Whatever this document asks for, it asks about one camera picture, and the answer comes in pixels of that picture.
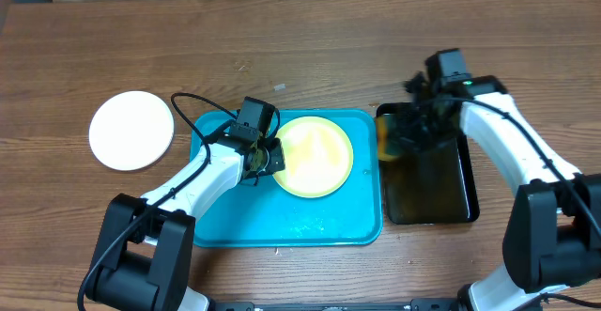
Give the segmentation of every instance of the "wooden table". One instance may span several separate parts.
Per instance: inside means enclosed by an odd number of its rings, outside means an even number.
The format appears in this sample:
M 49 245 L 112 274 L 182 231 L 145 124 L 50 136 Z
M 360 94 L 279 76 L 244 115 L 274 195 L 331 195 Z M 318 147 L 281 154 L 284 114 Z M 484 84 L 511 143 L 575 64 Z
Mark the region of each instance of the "wooden table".
M 379 103 L 405 100 L 401 82 L 452 47 L 475 75 L 497 75 L 568 161 L 601 172 L 601 0 L 11 6 L 0 37 L 0 308 L 75 309 L 109 201 L 153 189 L 187 162 L 191 133 L 177 118 L 158 163 L 133 173 L 101 165 L 87 130 L 111 96 L 188 91 L 234 109 L 248 95 L 280 108 L 374 114 Z M 192 117 L 210 109 L 183 102 Z M 256 303 L 454 296 L 501 264 L 514 200 L 483 152 L 472 144 L 471 153 L 482 211 L 473 224 L 387 222 L 362 247 L 195 248 L 190 285 L 218 301 Z M 600 291 L 594 282 L 569 293 L 601 302 Z

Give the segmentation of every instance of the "wooden surface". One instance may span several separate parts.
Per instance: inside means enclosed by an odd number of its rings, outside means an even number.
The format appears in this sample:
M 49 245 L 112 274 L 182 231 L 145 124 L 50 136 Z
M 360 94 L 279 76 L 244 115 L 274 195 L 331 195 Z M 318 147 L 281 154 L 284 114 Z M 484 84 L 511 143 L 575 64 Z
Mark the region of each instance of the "wooden surface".
M 125 90 L 237 108 L 358 107 L 461 47 L 585 173 L 601 172 L 601 0 L 173 0 L 11 6 L 0 37 L 0 309 L 75 309 L 109 201 L 164 183 L 190 131 L 134 173 L 101 165 L 87 130 Z M 274 86 L 285 84 L 284 90 Z M 186 101 L 191 117 L 209 108 Z M 190 285 L 218 301 L 391 302 L 453 296 L 501 264 L 513 197 L 471 144 L 482 214 L 470 225 L 391 225 L 364 247 L 195 248 Z M 138 246 L 140 252 L 151 249 Z M 601 284 L 570 291 L 601 302 Z M 551 308 L 575 307 L 553 303 Z M 88 304 L 90 310 L 103 306 Z

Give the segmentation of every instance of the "yellow object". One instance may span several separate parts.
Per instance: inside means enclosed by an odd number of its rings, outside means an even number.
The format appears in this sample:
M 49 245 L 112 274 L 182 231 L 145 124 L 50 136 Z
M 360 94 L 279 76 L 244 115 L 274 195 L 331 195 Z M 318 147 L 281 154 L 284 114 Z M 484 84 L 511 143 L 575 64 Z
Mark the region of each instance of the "yellow object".
M 347 134 L 321 117 L 300 117 L 277 133 L 284 150 L 285 170 L 273 177 L 282 188 L 304 198 L 331 194 L 347 180 L 353 147 Z

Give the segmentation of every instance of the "blue tray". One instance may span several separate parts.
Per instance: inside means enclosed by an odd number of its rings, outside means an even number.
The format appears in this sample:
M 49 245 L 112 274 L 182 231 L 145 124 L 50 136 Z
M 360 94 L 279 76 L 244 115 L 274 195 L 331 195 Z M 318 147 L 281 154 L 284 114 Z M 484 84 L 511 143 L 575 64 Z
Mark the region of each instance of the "blue tray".
M 271 176 L 244 180 L 225 192 L 198 221 L 194 244 L 201 247 L 362 245 L 383 227 L 378 145 L 374 120 L 358 109 L 282 110 L 282 125 L 297 117 L 324 117 L 338 124 L 353 146 L 354 161 L 340 189 L 321 198 L 300 198 Z M 229 119 L 209 112 L 196 121 L 202 133 Z M 276 119 L 271 122 L 275 128 Z M 193 134 L 190 159 L 200 140 Z

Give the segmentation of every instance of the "yellow plate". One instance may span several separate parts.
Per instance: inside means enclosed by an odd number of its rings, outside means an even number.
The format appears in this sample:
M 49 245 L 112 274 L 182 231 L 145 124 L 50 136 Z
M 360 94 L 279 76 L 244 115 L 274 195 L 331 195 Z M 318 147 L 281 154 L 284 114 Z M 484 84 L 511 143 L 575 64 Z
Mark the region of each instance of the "yellow plate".
M 322 117 L 300 117 L 277 133 L 284 150 L 285 170 L 273 175 L 291 194 L 317 198 L 331 194 L 347 180 L 353 147 L 347 134 Z

